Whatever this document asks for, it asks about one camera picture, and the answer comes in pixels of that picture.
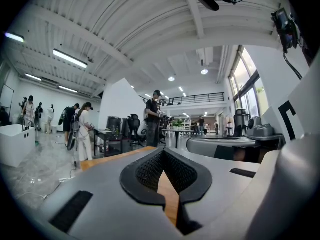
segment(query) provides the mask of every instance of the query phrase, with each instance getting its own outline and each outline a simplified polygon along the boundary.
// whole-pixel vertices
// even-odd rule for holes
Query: wooden strip
[[[81,169],[85,171],[95,165],[103,164],[112,160],[117,160],[120,158],[124,158],[127,156],[139,154],[141,152],[154,150],[154,149],[155,147],[153,146],[147,146],[147,147],[134,150],[128,153],[123,153],[119,155],[114,155],[114,156],[90,160],[90,161],[82,161],[80,162],[80,165],[81,165]],[[165,215],[169,218],[172,224],[176,226],[177,216],[178,216],[178,207],[179,207],[179,195],[174,189],[174,187],[172,186],[165,172],[163,172],[160,177],[159,185],[158,185],[158,193],[160,195],[163,195],[165,198],[165,210],[164,210]]]

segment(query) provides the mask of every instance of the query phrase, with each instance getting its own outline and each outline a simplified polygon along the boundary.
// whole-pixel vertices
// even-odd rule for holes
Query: black cap
[[[161,91],[159,91],[159,90],[155,90],[153,95],[155,95],[155,94],[158,95],[159,97],[162,97]]]

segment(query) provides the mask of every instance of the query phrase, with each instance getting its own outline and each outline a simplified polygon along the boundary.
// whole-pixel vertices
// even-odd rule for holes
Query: fluorescent light
[[[59,86],[59,88],[60,89],[64,89],[64,90],[67,90],[67,91],[69,91],[69,92],[73,92],[73,93],[78,93],[76,90],[71,90],[71,89],[69,89],[69,88],[66,88],[66,87],[63,87],[63,86]]]
[[[11,38],[11,39],[14,39],[16,41],[19,41],[21,43],[24,43],[25,40],[22,36],[18,36],[18,35],[15,35],[15,34],[10,34],[10,33],[4,33],[4,35],[7,37],[7,38]]]
[[[209,72],[208,69],[204,69],[204,70],[201,71],[201,74],[202,75],[206,75],[206,74],[208,74],[208,72]]]
[[[82,61],[80,61],[80,60],[78,60],[78,59],[76,59],[74,57],[71,57],[68,54],[65,54],[65,53],[63,53],[61,51],[58,51],[56,49],[53,50],[53,54],[58,56],[58,57],[60,57],[60,58],[62,58],[62,59],[65,59],[68,62],[72,62],[72,63],[74,63],[74,64],[76,64],[76,65],[78,65],[78,66],[80,66],[80,67],[82,67],[84,69],[86,69],[87,66],[88,66],[88,64],[86,64],[86,63],[84,63],[84,62],[82,62]]]
[[[28,78],[33,78],[33,79],[36,79],[36,80],[38,80],[38,81],[42,81],[40,78],[38,78],[38,77],[35,77],[35,76],[33,76],[33,75],[29,75],[29,74],[25,74]]]

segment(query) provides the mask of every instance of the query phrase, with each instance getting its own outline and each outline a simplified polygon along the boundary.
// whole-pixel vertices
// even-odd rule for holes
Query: white pants
[[[79,160],[92,160],[91,141],[89,134],[86,137],[79,138]]]
[[[48,118],[48,122],[46,123],[46,132],[51,133],[51,123],[52,123],[52,118]]]

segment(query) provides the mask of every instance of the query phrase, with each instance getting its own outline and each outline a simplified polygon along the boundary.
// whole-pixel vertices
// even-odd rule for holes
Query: trash bin
[[[57,126],[56,125],[52,125],[51,130],[52,130],[52,134],[57,134]]]

